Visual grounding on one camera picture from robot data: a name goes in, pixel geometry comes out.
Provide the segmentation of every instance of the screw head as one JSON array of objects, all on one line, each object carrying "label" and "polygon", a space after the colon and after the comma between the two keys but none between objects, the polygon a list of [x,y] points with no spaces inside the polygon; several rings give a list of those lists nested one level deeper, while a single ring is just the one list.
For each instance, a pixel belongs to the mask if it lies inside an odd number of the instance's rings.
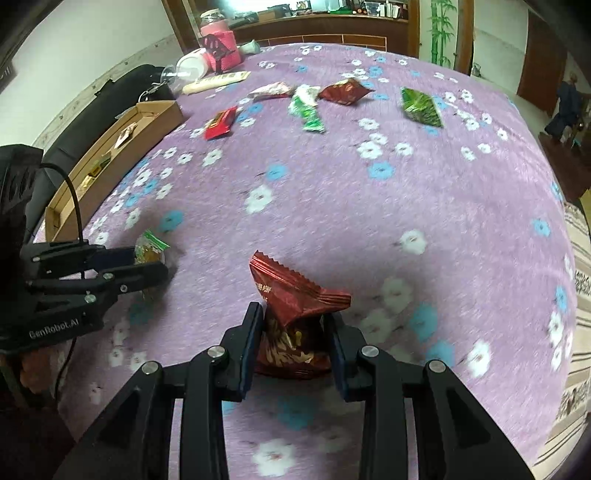
[{"label": "screw head", "polygon": [[156,362],[149,361],[142,365],[142,372],[144,372],[146,375],[151,375],[154,372],[157,372],[158,368],[159,366]]},{"label": "screw head", "polygon": [[222,347],[221,345],[216,345],[216,346],[211,347],[207,351],[207,354],[211,358],[220,358],[221,356],[224,356],[226,354],[226,349],[224,347]]},{"label": "screw head", "polygon": [[378,356],[379,354],[379,348],[373,345],[365,345],[362,349],[361,349],[361,354],[363,356],[367,356],[369,358],[373,358],[375,356]]},{"label": "screw head", "polygon": [[439,360],[433,360],[429,362],[429,370],[436,374],[442,374],[445,371],[445,364]]}]

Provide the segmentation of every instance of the wooden door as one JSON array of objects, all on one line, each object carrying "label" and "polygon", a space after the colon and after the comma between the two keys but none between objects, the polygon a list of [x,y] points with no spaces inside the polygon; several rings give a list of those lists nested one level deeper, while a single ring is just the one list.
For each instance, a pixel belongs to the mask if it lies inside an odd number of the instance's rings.
[{"label": "wooden door", "polygon": [[517,95],[552,116],[567,50],[548,24],[530,11],[527,48]]}]

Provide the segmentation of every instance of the person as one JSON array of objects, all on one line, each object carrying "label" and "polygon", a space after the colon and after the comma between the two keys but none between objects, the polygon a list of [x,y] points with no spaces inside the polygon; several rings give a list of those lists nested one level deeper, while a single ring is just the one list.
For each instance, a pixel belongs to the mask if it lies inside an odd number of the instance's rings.
[{"label": "person", "polygon": [[560,142],[564,129],[572,127],[578,120],[581,107],[583,105],[583,98],[577,91],[576,83],[578,81],[577,74],[570,72],[570,79],[568,82],[562,82],[558,88],[558,98],[560,104],[558,106],[558,113],[550,121],[544,131],[554,138],[554,141]]}]

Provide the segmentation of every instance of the red snack bag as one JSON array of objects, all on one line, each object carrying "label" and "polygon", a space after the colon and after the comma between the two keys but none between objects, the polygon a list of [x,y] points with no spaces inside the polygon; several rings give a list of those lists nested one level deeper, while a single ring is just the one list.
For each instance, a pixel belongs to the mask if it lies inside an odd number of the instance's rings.
[{"label": "red snack bag", "polygon": [[351,295],[319,287],[259,251],[252,256],[250,268],[267,302],[256,372],[304,380],[329,372],[320,317],[349,308]]},{"label": "red snack bag", "polygon": [[373,91],[355,79],[347,79],[326,87],[320,92],[320,97],[341,105],[351,105]]},{"label": "red snack bag", "polygon": [[213,140],[214,138],[221,137],[227,133],[230,133],[232,129],[232,124],[236,119],[236,111],[238,110],[237,106],[233,106],[228,110],[224,110],[223,112],[219,112],[213,120],[209,122],[209,125],[205,129],[205,140]]}]

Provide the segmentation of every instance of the purple blanket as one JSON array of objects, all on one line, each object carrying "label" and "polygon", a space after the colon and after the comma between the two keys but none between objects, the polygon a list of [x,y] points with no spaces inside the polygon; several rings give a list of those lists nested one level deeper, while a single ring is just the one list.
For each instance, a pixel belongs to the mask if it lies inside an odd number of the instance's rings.
[{"label": "purple blanket", "polygon": [[[60,407],[73,434],[144,361],[188,361],[239,324],[262,301],[248,268],[258,249],[351,292],[344,318],[368,342],[445,361],[532,462],[560,403],[576,296],[561,194],[515,106],[458,72],[364,48],[271,47],[243,69],[242,83],[179,99],[186,123],[85,230],[115,247],[150,228],[180,260],[162,303],[124,296],[103,331],[80,339]],[[325,134],[304,132],[289,99],[246,98],[279,80],[353,76],[375,93],[355,106],[320,100]],[[445,128],[407,119],[403,86],[433,95]],[[205,141],[206,121],[233,105],[232,135]],[[361,410],[330,378],[255,378],[244,403],[224,405],[231,478],[357,478]]]}]

